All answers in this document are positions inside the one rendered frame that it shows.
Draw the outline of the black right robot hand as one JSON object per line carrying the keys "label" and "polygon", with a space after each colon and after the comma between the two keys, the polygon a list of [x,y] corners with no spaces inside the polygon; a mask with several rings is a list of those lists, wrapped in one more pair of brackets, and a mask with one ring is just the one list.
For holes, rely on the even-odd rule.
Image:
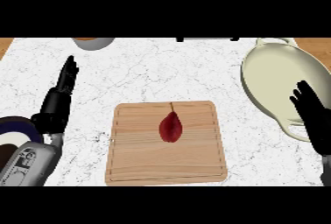
{"label": "black right robot hand", "polygon": [[295,95],[290,97],[296,111],[305,122],[307,133],[315,151],[323,156],[331,155],[331,109],[329,109],[305,80],[298,82]]}

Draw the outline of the wooden cutting board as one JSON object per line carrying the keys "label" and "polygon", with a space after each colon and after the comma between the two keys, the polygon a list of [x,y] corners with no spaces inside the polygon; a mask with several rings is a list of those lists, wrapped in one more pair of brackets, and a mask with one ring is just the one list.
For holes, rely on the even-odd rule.
{"label": "wooden cutting board", "polygon": [[[169,113],[181,119],[176,142],[162,139]],[[122,103],[114,109],[106,183],[153,186],[221,182],[228,169],[212,101]]]}

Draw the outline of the dark blue and white plate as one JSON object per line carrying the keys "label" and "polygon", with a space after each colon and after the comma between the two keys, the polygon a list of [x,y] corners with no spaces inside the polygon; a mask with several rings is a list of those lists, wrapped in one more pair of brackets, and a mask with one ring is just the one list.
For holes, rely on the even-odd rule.
{"label": "dark blue and white plate", "polygon": [[32,121],[21,116],[0,118],[0,171],[17,149],[29,141],[45,142]]}

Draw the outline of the grey cup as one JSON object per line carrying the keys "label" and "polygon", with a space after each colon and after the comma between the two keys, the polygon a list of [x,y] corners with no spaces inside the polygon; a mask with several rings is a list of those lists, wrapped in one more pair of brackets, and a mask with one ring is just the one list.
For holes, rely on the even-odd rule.
{"label": "grey cup", "polygon": [[86,51],[97,51],[106,48],[114,41],[114,38],[73,38],[77,47]]}

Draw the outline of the cream pot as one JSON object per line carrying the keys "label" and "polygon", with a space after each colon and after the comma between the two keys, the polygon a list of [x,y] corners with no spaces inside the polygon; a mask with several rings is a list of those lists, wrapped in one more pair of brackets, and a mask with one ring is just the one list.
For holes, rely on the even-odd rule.
{"label": "cream pot", "polygon": [[284,43],[256,40],[242,65],[243,89],[255,106],[271,116],[296,140],[309,142],[289,127],[305,122],[290,101],[299,81],[307,81],[324,106],[331,109],[331,71],[317,57],[307,52],[290,38]]}

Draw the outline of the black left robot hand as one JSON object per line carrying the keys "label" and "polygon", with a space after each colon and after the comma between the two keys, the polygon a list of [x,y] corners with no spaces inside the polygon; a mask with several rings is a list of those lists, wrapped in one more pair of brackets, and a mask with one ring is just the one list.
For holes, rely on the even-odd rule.
{"label": "black left robot hand", "polygon": [[41,112],[32,116],[32,122],[42,134],[66,132],[77,75],[77,62],[75,56],[70,56],[60,72],[57,85],[46,93]]}

